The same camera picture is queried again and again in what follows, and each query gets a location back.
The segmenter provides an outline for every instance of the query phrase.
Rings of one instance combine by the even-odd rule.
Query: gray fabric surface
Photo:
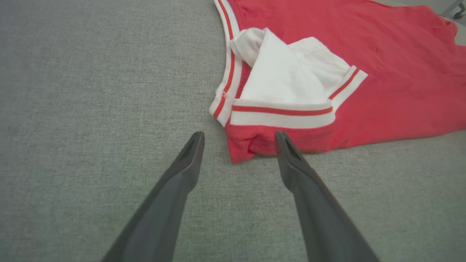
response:
[[[100,260],[198,130],[175,261],[305,261],[273,157],[231,164],[207,110],[211,0],[0,2],[0,261]],[[306,159],[383,261],[463,261],[466,132]]]

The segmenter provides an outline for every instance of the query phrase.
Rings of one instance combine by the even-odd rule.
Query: red fabric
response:
[[[284,130],[300,151],[323,152],[466,129],[466,47],[454,22],[428,7],[370,0],[229,0],[240,30],[268,27],[286,44],[314,36],[369,74],[340,106],[334,123],[315,129],[226,124],[233,162],[275,154]],[[250,68],[243,63],[236,97]]]

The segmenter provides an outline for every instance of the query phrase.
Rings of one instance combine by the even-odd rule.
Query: red and white striped trim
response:
[[[223,80],[215,92],[209,112],[222,126],[225,126],[231,114],[233,99],[240,85],[242,61],[235,57],[230,47],[230,40],[240,31],[233,9],[227,0],[214,0],[222,19],[226,42],[226,65]]]
[[[280,104],[234,99],[230,124],[264,125],[285,128],[317,128],[335,120],[338,107],[358,88],[367,74],[355,66],[327,93],[324,104]]]

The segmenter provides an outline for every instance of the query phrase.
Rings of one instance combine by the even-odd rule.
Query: red stripe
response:
[[[230,17],[228,16],[228,13],[226,12],[225,7],[223,6],[221,0],[219,0],[219,4],[220,4],[220,7],[222,8],[223,14],[225,15],[226,25],[228,27],[228,33],[230,35],[230,39],[233,39],[233,30],[232,30],[232,25],[230,23]],[[213,113],[213,117],[215,118],[219,116],[220,112],[223,109],[223,105],[225,104],[224,95],[228,92],[232,84],[233,71],[234,71],[234,53],[233,51],[231,51],[230,75],[228,76],[228,81],[226,82],[225,88],[223,89],[223,95],[222,95],[222,98],[220,99],[220,103],[217,106],[217,109],[215,110],[215,112]]]
[[[232,110],[239,112],[270,113],[286,116],[318,116],[330,113],[333,110],[333,108],[329,107],[321,110],[287,110],[269,107],[234,105]]]
[[[353,78],[356,76],[356,74],[359,72],[359,68],[357,68],[353,74],[351,75],[351,77],[348,79],[348,81],[346,81],[346,83],[344,83],[340,88],[338,88],[335,92],[333,92],[333,94],[331,94],[329,96],[329,99],[333,99],[334,97],[336,97],[343,89],[345,89],[350,83],[351,81],[353,81]]]

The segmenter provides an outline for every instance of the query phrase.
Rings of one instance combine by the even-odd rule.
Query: metal object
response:
[[[275,133],[275,149],[283,183],[295,197],[308,260],[378,261],[336,199],[285,132]]]
[[[188,193],[196,186],[204,133],[194,133],[123,229],[103,262],[171,261]]]

